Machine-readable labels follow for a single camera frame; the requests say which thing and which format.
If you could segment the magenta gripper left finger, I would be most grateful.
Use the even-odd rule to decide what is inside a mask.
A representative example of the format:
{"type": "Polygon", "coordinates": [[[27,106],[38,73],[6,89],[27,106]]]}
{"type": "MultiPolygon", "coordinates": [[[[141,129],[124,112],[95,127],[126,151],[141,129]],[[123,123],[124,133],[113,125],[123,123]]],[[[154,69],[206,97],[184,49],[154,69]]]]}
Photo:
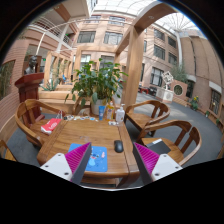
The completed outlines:
{"type": "Polygon", "coordinates": [[[91,143],[86,143],[66,154],[55,154],[41,169],[79,185],[91,152],[91,143]]]}

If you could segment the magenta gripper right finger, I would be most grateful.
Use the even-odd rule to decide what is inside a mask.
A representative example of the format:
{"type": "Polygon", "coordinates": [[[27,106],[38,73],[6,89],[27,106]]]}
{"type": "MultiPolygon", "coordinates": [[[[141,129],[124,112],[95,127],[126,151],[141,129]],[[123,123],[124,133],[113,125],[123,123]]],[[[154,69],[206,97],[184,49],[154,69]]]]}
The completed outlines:
{"type": "Polygon", "coordinates": [[[138,143],[133,144],[133,154],[143,182],[153,182],[182,169],[168,154],[157,154],[138,143]]]}

